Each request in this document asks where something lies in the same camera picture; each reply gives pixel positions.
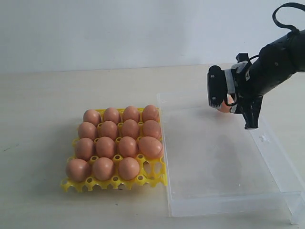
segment clear plastic container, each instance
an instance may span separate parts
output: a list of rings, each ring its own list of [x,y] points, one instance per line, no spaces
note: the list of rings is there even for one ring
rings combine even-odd
[[[292,224],[304,218],[305,184],[262,117],[245,130],[206,91],[158,94],[158,106],[171,216],[288,207]]]

